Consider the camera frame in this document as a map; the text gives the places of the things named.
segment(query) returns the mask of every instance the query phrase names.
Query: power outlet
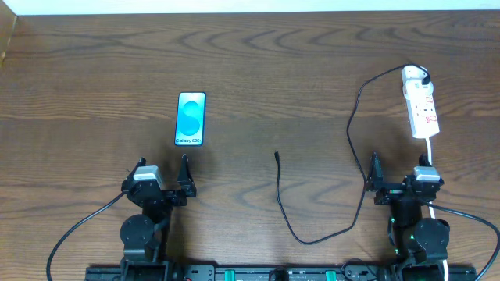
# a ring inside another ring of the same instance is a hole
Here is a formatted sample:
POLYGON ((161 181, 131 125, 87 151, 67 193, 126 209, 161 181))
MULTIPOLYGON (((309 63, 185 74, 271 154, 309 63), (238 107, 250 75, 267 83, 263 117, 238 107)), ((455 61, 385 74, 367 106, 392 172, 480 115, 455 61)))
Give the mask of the power outlet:
POLYGON ((439 133, 438 115, 434 107, 434 85, 422 85, 425 72, 415 66, 402 71, 403 94, 408 107, 412 135, 424 139, 439 133))

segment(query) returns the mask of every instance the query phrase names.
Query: blue phone screen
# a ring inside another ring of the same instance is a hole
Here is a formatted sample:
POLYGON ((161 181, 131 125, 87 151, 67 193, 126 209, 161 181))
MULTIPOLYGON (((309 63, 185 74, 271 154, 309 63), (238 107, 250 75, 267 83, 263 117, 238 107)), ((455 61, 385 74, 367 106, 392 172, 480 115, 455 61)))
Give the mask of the blue phone screen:
POLYGON ((205 125, 205 93, 180 93, 175 145, 202 145, 205 125))

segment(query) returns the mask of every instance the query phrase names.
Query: white power strip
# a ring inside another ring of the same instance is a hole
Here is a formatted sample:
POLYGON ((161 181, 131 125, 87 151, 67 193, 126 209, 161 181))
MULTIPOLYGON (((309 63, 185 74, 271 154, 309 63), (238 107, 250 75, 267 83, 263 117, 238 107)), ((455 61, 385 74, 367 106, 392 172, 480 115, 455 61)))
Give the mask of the white power strip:
POLYGON ((439 133, 438 114, 432 96, 434 85, 432 82, 422 84, 427 74, 418 67, 407 66, 401 75, 413 137, 425 139, 439 133))

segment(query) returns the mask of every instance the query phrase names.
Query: wooden table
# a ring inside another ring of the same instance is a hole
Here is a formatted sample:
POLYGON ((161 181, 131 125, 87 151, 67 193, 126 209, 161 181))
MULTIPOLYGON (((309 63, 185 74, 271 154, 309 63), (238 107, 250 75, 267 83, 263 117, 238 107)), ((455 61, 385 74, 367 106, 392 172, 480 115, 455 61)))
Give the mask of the wooden table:
MULTIPOLYGON (((345 127, 361 84, 417 62, 431 72, 441 132, 436 204, 500 225, 498 12, 21 17, 0 69, 0 279, 44 279, 48 254, 79 219, 120 192, 140 156, 175 179, 187 153, 198 197, 174 211, 168 253, 220 264, 387 261, 389 210, 368 194, 350 232, 297 243, 275 198, 306 240, 348 226, 363 180, 345 127), (205 143, 173 145, 177 96, 206 91, 205 143)), ((363 92, 352 124, 360 161, 378 151, 390 180, 425 152, 412 138, 393 73, 363 92)), ((119 263, 126 199, 60 247, 55 280, 119 263)), ((495 234, 443 212, 449 262, 478 271, 495 234)), ((498 279, 500 262, 488 272, 498 279)))

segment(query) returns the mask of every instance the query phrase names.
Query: white background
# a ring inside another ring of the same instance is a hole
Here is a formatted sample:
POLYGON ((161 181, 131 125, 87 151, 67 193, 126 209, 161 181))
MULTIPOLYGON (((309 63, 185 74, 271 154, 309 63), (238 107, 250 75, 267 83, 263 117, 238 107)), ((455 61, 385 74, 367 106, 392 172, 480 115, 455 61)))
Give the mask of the white background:
POLYGON ((18 16, 500 9, 500 0, 4 0, 4 2, 18 16))

